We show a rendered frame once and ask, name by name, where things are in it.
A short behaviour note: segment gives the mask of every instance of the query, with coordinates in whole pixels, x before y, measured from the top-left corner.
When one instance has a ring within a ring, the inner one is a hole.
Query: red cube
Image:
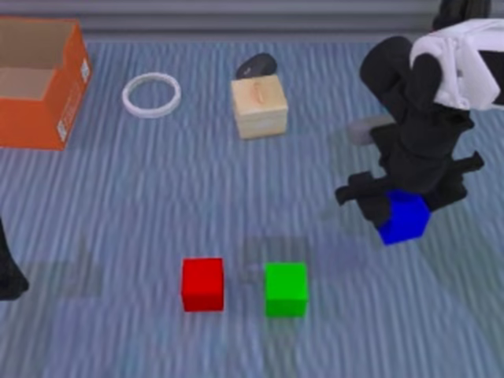
[[[185,258],[181,292],[187,312],[224,309],[224,262],[222,258]]]

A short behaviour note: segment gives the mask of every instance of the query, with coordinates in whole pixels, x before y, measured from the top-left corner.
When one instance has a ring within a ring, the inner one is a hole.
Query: blue cube
[[[378,227],[381,239],[386,246],[420,238],[431,217],[424,199],[403,191],[387,193],[391,204],[391,218]]]

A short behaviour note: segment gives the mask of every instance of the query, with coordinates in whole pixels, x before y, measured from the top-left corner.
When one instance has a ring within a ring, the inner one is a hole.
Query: black oval object
[[[236,70],[235,78],[240,80],[273,75],[276,72],[276,67],[274,57],[267,53],[260,53],[242,63]]]

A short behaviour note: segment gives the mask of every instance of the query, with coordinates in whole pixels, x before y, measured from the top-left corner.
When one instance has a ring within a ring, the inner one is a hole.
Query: white robot casing
[[[504,19],[474,19],[434,31],[419,38],[410,55],[415,59],[431,54],[443,70],[443,81],[435,102],[463,110],[504,109],[495,104],[501,86],[480,52],[502,53],[504,70]]]

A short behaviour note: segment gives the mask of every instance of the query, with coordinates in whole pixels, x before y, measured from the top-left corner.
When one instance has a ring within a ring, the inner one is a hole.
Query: green cube
[[[302,317],[308,304],[308,274],[303,263],[270,262],[265,268],[267,317]]]

